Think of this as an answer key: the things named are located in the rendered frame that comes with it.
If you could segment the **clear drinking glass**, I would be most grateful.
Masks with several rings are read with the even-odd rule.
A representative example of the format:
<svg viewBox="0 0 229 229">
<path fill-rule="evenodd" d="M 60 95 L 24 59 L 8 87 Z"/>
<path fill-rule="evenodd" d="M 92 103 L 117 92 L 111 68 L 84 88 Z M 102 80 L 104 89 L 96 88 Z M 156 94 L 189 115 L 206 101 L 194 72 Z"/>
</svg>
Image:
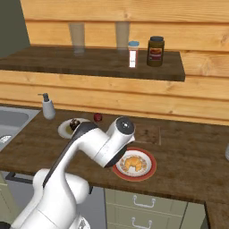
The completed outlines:
<svg viewBox="0 0 229 229">
<path fill-rule="evenodd" d="M 84 23 L 70 23 L 69 30 L 71 34 L 74 54 L 82 54 L 85 51 Z"/>
<path fill-rule="evenodd" d="M 116 47 L 120 50 L 128 48 L 130 26 L 127 21 L 115 23 Z"/>
</svg>

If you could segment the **grey soap dispenser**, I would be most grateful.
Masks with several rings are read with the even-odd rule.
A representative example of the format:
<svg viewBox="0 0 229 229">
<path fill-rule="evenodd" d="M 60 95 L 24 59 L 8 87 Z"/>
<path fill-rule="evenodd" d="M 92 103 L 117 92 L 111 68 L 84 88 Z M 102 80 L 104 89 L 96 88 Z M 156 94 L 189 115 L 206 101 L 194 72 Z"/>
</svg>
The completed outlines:
<svg viewBox="0 0 229 229">
<path fill-rule="evenodd" d="M 55 118 L 55 108 L 53 101 L 49 98 L 47 93 L 39 93 L 43 97 L 43 115 L 47 120 L 53 120 Z"/>
</svg>

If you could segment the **chocolate cupcake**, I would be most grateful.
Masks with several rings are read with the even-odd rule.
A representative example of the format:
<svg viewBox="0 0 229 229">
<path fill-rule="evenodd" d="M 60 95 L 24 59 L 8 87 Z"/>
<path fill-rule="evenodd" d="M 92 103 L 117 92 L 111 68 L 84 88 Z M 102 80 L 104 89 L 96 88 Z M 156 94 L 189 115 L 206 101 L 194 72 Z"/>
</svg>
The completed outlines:
<svg viewBox="0 0 229 229">
<path fill-rule="evenodd" d="M 77 120 L 76 118 L 72 118 L 70 123 L 69 123 L 72 131 L 74 131 L 80 124 L 81 124 L 81 122 L 79 120 Z"/>
</svg>

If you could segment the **jam jar with black lid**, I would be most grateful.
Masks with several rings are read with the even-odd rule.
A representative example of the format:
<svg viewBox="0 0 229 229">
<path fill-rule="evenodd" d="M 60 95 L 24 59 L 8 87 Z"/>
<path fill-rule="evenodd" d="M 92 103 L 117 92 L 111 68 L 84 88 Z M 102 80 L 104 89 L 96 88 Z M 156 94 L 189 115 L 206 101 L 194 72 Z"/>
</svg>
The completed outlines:
<svg viewBox="0 0 229 229">
<path fill-rule="evenodd" d="M 163 63 L 165 41 L 161 36 L 152 36 L 148 41 L 147 65 L 159 67 Z"/>
</svg>

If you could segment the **pale green drawer front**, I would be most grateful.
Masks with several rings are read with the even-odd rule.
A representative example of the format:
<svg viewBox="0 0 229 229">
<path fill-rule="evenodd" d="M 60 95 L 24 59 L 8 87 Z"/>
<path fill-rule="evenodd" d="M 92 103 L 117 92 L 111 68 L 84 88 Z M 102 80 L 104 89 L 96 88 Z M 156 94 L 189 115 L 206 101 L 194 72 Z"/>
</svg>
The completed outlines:
<svg viewBox="0 0 229 229">
<path fill-rule="evenodd" d="M 126 226 L 135 229 L 131 225 L 133 217 L 146 222 L 152 221 L 151 229 L 180 229 L 182 218 L 180 216 L 168 216 L 133 208 L 118 207 L 112 204 L 106 205 L 106 220 L 111 225 Z"/>
<path fill-rule="evenodd" d="M 127 191 L 105 189 L 106 202 L 119 206 L 137 208 L 163 214 L 182 216 L 186 201 L 160 198 Z"/>
</svg>

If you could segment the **red rimmed plate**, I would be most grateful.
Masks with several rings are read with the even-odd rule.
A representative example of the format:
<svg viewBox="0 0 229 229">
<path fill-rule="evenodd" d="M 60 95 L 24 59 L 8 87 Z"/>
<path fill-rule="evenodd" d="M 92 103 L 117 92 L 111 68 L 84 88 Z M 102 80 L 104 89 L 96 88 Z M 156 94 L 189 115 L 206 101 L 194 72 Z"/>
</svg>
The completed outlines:
<svg viewBox="0 0 229 229">
<path fill-rule="evenodd" d="M 130 157 L 138 157 L 142 162 L 142 168 L 136 172 L 134 167 L 129 170 L 124 166 L 125 160 Z M 151 177 L 157 170 L 157 161 L 152 154 L 142 148 L 128 147 L 123 157 L 113 166 L 113 172 L 130 182 L 141 182 Z"/>
</svg>

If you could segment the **white bottle with blue cap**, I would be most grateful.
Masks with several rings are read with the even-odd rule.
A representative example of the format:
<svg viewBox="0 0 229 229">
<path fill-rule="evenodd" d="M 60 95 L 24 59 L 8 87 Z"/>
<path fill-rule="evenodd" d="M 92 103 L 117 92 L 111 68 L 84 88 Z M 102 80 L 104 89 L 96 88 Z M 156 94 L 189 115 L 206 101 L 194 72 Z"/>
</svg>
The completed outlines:
<svg viewBox="0 0 229 229">
<path fill-rule="evenodd" d="M 139 44 L 139 41 L 130 41 L 128 43 L 130 68 L 135 68 L 137 66 Z"/>
</svg>

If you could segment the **white plate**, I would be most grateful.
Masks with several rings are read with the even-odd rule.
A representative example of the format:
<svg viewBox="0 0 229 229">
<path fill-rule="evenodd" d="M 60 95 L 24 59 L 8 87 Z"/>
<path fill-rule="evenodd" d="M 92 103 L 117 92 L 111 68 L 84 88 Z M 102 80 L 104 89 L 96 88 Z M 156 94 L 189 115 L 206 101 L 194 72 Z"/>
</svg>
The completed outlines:
<svg viewBox="0 0 229 229">
<path fill-rule="evenodd" d="M 62 138 L 70 139 L 73 134 L 73 130 L 70 127 L 71 119 L 62 122 L 58 127 L 58 133 Z"/>
</svg>

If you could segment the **golden croissant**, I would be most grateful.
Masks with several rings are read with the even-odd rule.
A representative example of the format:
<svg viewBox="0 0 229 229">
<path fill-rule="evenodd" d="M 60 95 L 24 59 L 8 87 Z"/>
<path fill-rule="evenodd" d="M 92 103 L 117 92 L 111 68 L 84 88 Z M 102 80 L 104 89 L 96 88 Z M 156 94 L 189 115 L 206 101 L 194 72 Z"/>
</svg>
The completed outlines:
<svg viewBox="0 0 229 229">
<path fill-rule="evenodd" d="M 142 162 L 138 157 L 130 157 L 125 160 L 124 166 L 127 170 L 134 167 L 135 171 L 138 172 L 142 168 Z"/>
</svg>

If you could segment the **grey dishwasher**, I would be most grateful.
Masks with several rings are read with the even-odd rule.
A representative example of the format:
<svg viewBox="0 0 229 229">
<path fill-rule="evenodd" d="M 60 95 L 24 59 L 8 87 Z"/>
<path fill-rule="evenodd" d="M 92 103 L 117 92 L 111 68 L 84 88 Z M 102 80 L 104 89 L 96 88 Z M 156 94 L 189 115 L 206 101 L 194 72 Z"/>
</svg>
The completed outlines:
<svg viewBox="0 0 229 229">
<path fill-rule="evenodd" d="M 33 194 L 29 197 L 25 194 L 13 195 L 19 210 L 23 210 L 30 202 Z M 106 229 L 105 197 L 102 188 L 93 187 L 90 195 L 77 207 L 77 211 L 84 216 L 91 229 Z"/>
</svg>

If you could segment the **steel sink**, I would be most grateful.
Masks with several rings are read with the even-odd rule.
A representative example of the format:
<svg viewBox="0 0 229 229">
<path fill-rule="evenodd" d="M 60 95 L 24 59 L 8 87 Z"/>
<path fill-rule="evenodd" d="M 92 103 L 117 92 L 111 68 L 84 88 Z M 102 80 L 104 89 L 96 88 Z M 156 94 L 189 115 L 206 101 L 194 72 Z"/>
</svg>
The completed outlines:
<svg viewBox="0 0 229 229">
<path fill-rule="evenodd" d="M 39 113 L 39 110 L 0 106 L 0 152 Z"/>
</svg>

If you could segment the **dark wooden cutting board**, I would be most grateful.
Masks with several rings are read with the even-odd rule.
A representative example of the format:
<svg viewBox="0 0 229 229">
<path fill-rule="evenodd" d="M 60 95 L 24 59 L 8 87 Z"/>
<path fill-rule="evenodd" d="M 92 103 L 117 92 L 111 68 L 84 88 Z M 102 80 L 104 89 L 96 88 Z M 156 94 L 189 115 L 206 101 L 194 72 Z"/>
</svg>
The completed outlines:
<svg viewBox="0 0 229 229">
<path fill-rule="evenodd" d="M 138 143 L 161 144 L 161 130 L 153 124 L 135 124 L 134 137 Z"/>
</svg>

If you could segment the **dark wooden wall shelf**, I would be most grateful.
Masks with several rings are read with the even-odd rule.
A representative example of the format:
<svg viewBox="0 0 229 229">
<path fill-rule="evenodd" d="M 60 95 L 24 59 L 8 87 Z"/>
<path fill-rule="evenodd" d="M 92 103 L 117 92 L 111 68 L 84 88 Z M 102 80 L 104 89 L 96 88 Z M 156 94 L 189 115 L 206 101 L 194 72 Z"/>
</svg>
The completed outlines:
<svg viewBox="0 0 229 229">
<path fill-rule="evenodd" d="M 137 65 L 129 67 L 129 52 L 109 48 L 28 47 L 0 58 L 0 70 L 48 72 L 125 79 L 185 81 L 179 52 L 165 52 L 160 67 L 147 65 L 147 50 L 138 53 Z"/>
</svg>

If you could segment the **pale green cupboard door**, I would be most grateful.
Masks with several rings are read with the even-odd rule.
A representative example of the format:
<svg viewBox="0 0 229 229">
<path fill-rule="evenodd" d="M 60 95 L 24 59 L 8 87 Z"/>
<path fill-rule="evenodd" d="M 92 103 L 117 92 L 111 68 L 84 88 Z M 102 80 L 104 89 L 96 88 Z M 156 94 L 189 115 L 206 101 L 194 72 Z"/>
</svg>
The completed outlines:
<svg viewBox="0 0 229 229">
<path fill-rule="evenodd" d="M 188 203 L 180 229 L 208 229 L 206 211 L 203 204 Z"/>
<path fill-rule="evenodd" d="M 9 206 L 8 197 L 8 187 L 0 173 L 0 221 L 10 224 L 13 220 L 13 213 Z"/>
</svg>

